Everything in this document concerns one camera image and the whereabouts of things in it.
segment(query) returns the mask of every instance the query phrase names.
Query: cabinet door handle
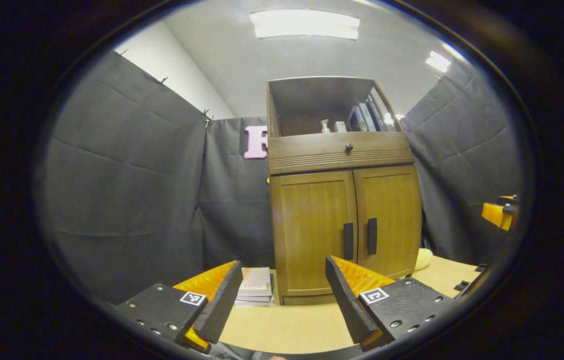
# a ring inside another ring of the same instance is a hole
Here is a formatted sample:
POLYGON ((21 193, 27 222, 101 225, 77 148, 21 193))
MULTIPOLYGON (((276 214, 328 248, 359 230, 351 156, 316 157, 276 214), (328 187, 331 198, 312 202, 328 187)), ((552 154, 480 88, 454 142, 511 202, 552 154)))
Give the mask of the cabinet door handle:
POLYGON ((344 260, 353 259, 353 223, 344 224, 344 260))
POLYGON ((368 219, 368 255, 377 254, 377 218, 368 219))

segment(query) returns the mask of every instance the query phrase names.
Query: soap dispenser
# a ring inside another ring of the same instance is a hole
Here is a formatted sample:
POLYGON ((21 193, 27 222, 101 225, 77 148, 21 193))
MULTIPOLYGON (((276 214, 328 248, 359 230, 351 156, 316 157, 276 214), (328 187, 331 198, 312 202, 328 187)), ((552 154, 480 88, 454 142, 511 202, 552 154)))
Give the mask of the soap dispenser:
POLYGON ((328 129, 328 119, 324 119, 322 121, 320 121, 320 123, 322 124, 322 132, 323 133, 330 133, 330 129, 328 129))

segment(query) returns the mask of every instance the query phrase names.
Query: ceiling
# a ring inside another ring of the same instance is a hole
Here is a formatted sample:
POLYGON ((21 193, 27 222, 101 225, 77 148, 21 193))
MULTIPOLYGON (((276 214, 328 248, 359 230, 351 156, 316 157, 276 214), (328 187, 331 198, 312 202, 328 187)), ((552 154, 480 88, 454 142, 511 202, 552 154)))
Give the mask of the ceiling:
POLYGON ((265 116, 266 81, 298 76, 375 79, 405 114, 441 76, 430 51, 453 59, 418 22, 363 0, 204 0, 163 22, 237 117, 265 116), (298 8, 355 16, 359 38, 256 38, 250 12, 298 8))

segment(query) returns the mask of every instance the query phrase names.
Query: wooden table surface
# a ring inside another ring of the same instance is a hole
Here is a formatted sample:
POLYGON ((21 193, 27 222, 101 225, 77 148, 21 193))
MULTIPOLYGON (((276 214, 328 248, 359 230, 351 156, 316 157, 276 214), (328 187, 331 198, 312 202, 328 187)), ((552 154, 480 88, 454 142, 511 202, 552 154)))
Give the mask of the wooden table surface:
MULTIPOLYGON (((442 294, 454 297, 455 285, 473 281, 480 274, 475 265, 433 256, 413 278, 442 294)), ((273 296, 279 299, 273 284, 273 296)), ((233 307, 220 341, 254 351, 307 354, 353 346, 344 317, 336 303, 324 305, 233 307)))

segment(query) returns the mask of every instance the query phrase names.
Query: wooden cabinet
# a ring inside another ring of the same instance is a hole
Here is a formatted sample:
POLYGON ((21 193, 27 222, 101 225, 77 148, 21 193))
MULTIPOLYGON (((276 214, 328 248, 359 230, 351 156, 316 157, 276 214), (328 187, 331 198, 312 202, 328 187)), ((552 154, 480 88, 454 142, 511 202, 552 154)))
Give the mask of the wooden cabinet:
POLYGON ((421 200, 399 123, 396 131, 318 133, 322 119, 345 121, 369 95, 383 114, 392 114, 377 84, 352 77, 284 79, 270 81, 267 95, 279 302, 315 304, 331 294, 327 255, 391 278, 411 274, 421 200))

